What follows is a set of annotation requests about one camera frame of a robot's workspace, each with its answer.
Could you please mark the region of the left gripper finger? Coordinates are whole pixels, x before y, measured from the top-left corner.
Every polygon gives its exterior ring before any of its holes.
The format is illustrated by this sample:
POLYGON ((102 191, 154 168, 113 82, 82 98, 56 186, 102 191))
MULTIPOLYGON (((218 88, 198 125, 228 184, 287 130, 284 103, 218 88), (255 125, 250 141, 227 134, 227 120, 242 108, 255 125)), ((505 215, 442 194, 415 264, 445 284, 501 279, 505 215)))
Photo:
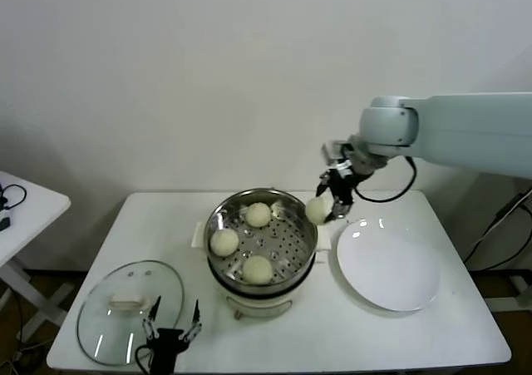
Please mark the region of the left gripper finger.
POLYGON ((155 319, 159 310, 161 296, 159 296, 155 303, 151 306, 146 318, 142 320, 142 328, 144 329, 147 340, 158 338, 157 328, 155 326, 155 319))
POLYGON ((183 341, 193 341, 202 330, 202 323, 200 320, 200 305, 199 300, 195 302, 192 322, 190 328, 184 333, 183 341))

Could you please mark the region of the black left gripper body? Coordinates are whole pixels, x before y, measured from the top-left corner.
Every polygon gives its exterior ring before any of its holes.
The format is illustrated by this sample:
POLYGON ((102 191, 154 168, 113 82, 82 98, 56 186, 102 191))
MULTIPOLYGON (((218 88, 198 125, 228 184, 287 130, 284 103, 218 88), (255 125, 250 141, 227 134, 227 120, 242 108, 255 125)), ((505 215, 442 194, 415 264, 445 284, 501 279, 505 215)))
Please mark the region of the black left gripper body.
POLYGON ((180 353, 185 351, 182 329, 158 328, 158 337, 153 338, 150 347, 153 358, 150 374, 170 375, 174 373, 175 363, 180 353))

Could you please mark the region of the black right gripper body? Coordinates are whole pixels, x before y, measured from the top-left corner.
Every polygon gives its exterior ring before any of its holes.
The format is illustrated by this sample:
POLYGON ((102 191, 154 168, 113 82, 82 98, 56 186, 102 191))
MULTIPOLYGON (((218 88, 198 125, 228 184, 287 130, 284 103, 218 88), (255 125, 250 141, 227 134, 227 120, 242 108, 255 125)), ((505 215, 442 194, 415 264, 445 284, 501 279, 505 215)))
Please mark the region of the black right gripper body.
POLYGON ((353 165, 346 159, 331 159, 327 165, 328 188, 334 205, 352 205, 354 189, 374 173, 374 169, 353 165))

